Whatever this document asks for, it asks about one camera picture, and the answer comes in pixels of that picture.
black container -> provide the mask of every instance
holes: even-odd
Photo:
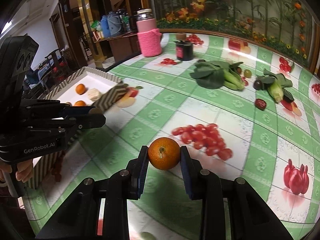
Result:
[[[175,43],[178,60],[189,61],[193,59],[193,44],[190,41],[175,41]]]
[[[136,15],[132,15],[129,17],[129,26],[130,26],[131,31],[138,32],[137,16]]]

finger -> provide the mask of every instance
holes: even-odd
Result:
[[[28,166],[24,171],[16,172],[17,181],[23,180],[28,176],[28,174],[33,170],[33,165]]]
[[[23,183],[27,182],[29,179],[33,177],[33,169],[31,172],[22,180]]]
[[[33,166],[32,159],[17,164],[18,172],[24,171],[30,165]]]
[[[12,172],[11,166],[6,164],[6,163],[4,163],[3,161],[0,161],[0,170],[2,170],[4,172],[8,172],[8,173]]]

orange fruit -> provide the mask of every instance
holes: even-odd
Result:
[[[76,92],[77,92],[77,94],[79,94],[79,95],[84,94],[84,93],[85,93],[85,86],[84,86],[84,84],[79,84],[79,85],[77,85],[77,86],[76,86]]]
[[[180,161],[180,146],[171,138],[154,140],[148,149],[150,163],[159,170],[170,170]]]
[[[80,100],[80,101],[76,101],[73,106],[86,106],[86,105],[87,104],[84,101]]]

wooden shelf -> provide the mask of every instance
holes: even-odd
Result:
[[[116,39],[120,39],[120,38],[128,38],[128,37],[132,37],[132,36],[136,36],[137,33],[134,33],[134,32],[129,32],[129,33],[123,33],[119,36],[115,36],[115,37],[110,37],[110,38],[103,38],[103,39],[100,39],[98,41],[94,41],[94,43],[98,43],[98,42],[101,42],[101,41],[112,41],[112,40],[116,40]]]

ceiling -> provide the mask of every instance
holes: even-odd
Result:
[[[2,33],[0,39],[20,31],[35,19],[50,18],[58,0],[27,0],[12,18],[12,25]]]

